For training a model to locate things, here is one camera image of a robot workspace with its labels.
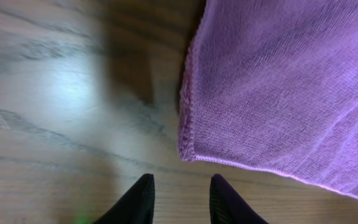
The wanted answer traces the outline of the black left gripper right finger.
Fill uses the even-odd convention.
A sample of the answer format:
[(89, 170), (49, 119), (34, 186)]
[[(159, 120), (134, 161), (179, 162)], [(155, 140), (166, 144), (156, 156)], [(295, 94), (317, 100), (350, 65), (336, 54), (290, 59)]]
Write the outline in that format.
[(214, 174), (209, 188), (211, 224), (267, 224), (220, 174)]

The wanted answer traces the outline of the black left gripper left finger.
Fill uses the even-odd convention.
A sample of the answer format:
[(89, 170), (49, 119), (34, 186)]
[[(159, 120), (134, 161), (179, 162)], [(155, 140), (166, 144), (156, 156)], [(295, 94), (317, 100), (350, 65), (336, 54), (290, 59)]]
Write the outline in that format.
[(144, 174), (94, 224), (152, 224), (154, 206), (154, 175)]

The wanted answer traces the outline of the purple microfiber cloth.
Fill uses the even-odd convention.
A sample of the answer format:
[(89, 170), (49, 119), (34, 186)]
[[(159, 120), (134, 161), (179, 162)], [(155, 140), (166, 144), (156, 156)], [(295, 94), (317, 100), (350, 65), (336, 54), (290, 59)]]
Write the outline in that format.
[(178, 152), (358, 199), (358, 0), (207, 1)]

